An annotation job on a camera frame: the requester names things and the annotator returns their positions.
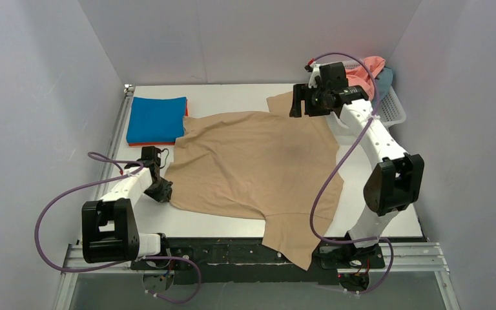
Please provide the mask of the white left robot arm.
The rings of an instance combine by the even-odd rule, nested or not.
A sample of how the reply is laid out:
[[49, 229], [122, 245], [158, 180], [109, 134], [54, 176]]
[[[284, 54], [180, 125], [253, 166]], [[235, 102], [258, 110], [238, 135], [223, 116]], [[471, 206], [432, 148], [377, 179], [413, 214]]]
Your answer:
[[161, 233], [138, 231], [134, 206], [143, 195], [167, 203], [172, 182], [160, 176], [159, 167], [128, 164], [108, 193], [83, 205], [82, 249], [87, 263], [132, 261], [161, 253]]

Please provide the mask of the beige t shirt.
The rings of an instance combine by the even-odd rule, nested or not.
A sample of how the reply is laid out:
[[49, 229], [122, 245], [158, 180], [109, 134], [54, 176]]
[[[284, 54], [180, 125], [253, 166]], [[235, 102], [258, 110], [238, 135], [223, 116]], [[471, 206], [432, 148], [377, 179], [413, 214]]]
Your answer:
[[291, 93], [265, 112], [186, 117], [166, 178], [177, 209], [265, 222], [262, 243], [308, 270], [344, 187], [324, 117], [289, 116]]

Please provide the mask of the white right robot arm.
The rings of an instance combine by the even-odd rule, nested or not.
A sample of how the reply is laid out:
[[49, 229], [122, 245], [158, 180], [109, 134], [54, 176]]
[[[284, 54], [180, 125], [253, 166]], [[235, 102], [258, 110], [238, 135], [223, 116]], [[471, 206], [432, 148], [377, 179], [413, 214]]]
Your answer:
[[362, 147], [373, 168], [363, 188], [364, 210], [346, 233], [345, 241], [355, 249], [367, 249], [379, 242], [384, 229], [398, 213], [418, 200], [424, 160], [419, 154], [410, 154], [392, 138], [375, 115], [362, 87], [338, 90], [294, 85], [291, 117], [330, 113], [335, 113], [356, 135], [354, 144]]

